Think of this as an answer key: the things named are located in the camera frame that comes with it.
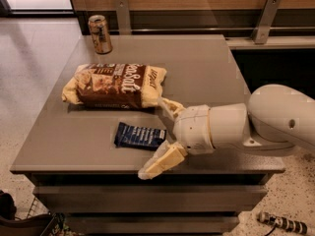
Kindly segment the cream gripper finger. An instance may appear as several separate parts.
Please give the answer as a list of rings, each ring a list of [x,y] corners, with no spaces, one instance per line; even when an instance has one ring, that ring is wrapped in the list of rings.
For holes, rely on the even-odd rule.
[[[185,107],[181,103],[164,97],[159,97],[157,103],[163,109],[163,114],[170,120],[175,120],[179,113],[185,110]]]
[[[164,171],[173,168],[185,160],[188,152],[179,143],[170,144],[164,141],[145,165],[138,171],[142,180],[153,179]]]

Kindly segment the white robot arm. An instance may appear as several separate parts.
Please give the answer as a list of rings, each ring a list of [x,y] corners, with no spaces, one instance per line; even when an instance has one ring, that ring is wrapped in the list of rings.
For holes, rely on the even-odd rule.
[[[189,154],[234,148],[245,153],[288,156],[298,148],[315,151],[315,100],[282,85],[257,88],[246,103],[210,107],[161,97],[163,115],[173,122],[175,142],[163,142],[138,171],[153,179]]]

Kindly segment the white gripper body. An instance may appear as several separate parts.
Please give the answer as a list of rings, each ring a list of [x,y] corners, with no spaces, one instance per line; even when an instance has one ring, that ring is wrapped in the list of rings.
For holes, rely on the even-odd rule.
[[[173,134],[189,154],[212,153],[210,107],[190,106],[181,111],[174,121]]]

